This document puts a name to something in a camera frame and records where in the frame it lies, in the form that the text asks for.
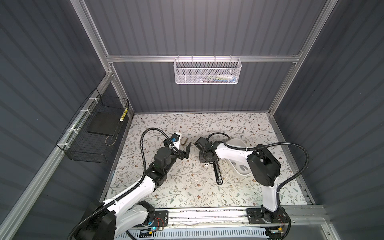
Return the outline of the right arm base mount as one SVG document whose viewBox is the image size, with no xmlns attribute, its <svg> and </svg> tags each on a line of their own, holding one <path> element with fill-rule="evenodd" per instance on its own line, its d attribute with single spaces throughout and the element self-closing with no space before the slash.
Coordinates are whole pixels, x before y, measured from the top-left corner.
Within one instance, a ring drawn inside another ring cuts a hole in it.
<svg viewBox="0 0 384 240">
<path fill-rule="evenodd" d="M 279 206 L 274 212 L 261 206 L 259 208 L 247 208 L 247 218 L 250 224 L 283 224 L 291 222 L 285 209 Z"/>
</svg>

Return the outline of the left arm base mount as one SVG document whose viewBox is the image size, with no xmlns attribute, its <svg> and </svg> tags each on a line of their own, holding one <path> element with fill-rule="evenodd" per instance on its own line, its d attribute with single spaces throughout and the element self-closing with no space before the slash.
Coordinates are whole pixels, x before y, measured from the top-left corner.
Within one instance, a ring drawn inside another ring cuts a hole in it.
<svg viewBox="0 0 384 240">
<path fill-rule="evenodd" d="M 148 213 L 147 218 L 140 224 L 135 224 L 134 228 L 152 228 L 157 231 L 163 231 L 168 225 L 169 211 L 154 210 Z"/>
</svg>

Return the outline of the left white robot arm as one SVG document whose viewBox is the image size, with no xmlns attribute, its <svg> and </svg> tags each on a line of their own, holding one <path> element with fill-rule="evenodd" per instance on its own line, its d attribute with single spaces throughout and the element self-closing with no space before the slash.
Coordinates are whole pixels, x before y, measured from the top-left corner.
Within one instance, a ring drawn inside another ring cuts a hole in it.
<svg viewBox="0 0 384 240">
<path fill-rule="evenodd" d="M 191 145 L 179 152 L 175 151 L 176 147 L 158 149 L 144 179 L 104 202 L 91 204 L 68 239 L 113 240 L 132 227 L 149 224 L 154 218 L 155 208 L 143 198 L 165 182 L 177 159 L 189 157 Z"/>
</svg>

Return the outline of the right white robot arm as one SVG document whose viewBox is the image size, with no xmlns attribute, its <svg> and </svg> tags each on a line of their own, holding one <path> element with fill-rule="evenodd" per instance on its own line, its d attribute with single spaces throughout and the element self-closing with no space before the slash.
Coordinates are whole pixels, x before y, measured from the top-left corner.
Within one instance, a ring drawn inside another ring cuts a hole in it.
<svg viewBox="0 0 384 240">
<path fill-rule="evenodd" d="M 257 150 L 234 146 L 222 141 L 211 142 L 208 138 L 200 137 L 195 146 L 199 149 L 201 163 L 212 164 L 216 182 L 223 184 L 219 160 L 230 161 L 236 173 L 241 176 L 253 175 L 254 179 L 262 186 L 264 214 L 276 214 L 279 209 L 278 178 L 281 164 L 272 153 L 262 144 L 257 145 Z"/>
</svg>

